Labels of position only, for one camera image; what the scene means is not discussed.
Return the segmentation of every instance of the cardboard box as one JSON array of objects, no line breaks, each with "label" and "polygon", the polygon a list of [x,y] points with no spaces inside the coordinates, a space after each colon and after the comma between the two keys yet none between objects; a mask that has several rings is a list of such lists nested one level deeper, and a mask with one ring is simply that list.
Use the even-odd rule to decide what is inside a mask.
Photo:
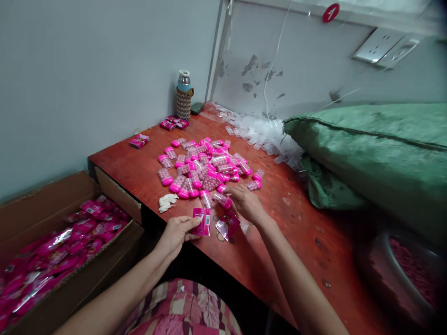
[{"label": "cardboard box", "polygon": [[[66,215],[78,211],[86,200],[104,193],[129,215],[141,222],[141,204],[102,171],[102,189],[85,172],[51,183],[0,207],[0,268],[26,245],[61,231]],[[51,334],[75,311],[111,285],[135,263],[143,228],[132,220],[118,236],[67,276],[29,313],[7,330],[7,334]]]}]

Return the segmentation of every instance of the plaid skirt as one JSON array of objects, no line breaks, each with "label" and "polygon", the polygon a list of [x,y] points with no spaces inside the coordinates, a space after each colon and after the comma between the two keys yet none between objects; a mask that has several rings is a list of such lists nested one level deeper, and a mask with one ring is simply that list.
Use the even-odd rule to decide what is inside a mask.
[{"label": "plaid skirt", "polygon": [[158,285],[132,311],[117,335],[242,335],[213,291],[186,279]]}]

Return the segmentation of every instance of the red wooden table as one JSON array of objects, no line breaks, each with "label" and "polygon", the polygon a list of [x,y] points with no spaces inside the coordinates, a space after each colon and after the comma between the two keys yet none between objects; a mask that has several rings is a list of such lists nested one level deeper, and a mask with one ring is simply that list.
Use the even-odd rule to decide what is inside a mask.
[{"label": "red wooden table", "polygon": [[[267,156],[263,150],[255,150],[247,141],[229,136],[224,129],[226,125],[228,124],[218,117],[214,106],[207,103],[200,115],[191,117],[190,126],[185,130],[168,132],[156,126],[143,132],[149,135],[150,142],[142,149],[131,147],[128,144],[129,139],[126,139],[89,159],[154,213],[158,213],[158,199],[169,193],[157,176],[157,171],[161,169],[157,158],[163,154],[164,148],[179,137],[197,142],[206,136],[213,140],[231,140],[230,153],[241,154],[249,161],[253,170],[262,168],[265,171],[263,188],[256,191],[256,194],[309,269],[349,333],[389,333],[386,320],[354,266],[352,242],[334,218],[311,205],[305,191],[297,184],[294,171],[286,164],[276,164],[274,157]],[[185,153],[181,147],[175,151],[177,154]],[[174,168],[169,171],[176,176]],[[249,181],[251,178],[241,178],[239,183]],[[174,207],[159,216],[165,221],[172,216],[192,216],[193,208],[199,207],[199,198],[179,199]],[[232,236],[232,243],[229,243],[214,225],[213,220],[211,236],[193,243],[296,327],[275,268],[257,229],[250,223],[243,222],[242,229]]]}]

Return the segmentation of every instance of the human hand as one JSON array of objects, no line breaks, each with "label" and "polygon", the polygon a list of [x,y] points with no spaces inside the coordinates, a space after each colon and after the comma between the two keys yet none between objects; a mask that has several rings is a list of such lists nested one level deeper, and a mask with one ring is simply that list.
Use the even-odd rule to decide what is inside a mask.
[{"label": "human hand", "polygon": [[229,195],[236,210],[255,226],[268,217],[256,194],[249,191],[246,186],[226,188],[223,194]]},{"label": "human hand", "polygon": [[200,236],[191,234],[189,231],[197,227],[202,221],[202,218],[190,216],[173,217],[168,220],[168,224],[157,243],[157,248],[163,249],[167,252],[168,257],[173,261],[180,250],[183,242],[198,239]]}]

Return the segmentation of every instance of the concrete wall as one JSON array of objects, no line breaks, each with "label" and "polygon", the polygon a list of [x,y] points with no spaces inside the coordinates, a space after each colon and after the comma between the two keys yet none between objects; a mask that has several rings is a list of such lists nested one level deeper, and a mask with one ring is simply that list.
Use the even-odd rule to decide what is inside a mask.
[{"label": "concrete wall", "polygon": [[[285,10],[234,4],[230,48],[223,53],[214,101],[241,113],[265,111],[264,83],[284,15]],[[330,107],[447,101],[445,44],[426,37],[395,69],[383,72],[351,59],[373,29],[323,24],[320,17],[290,12],[267,85],[269,113],[284,119],[319,110],[331,102],[330,91],[343,96],[357,88]]]},{"label": "concrete wall", "polygon": [[219,0],[0,1],[0,201],[205,100]]}]

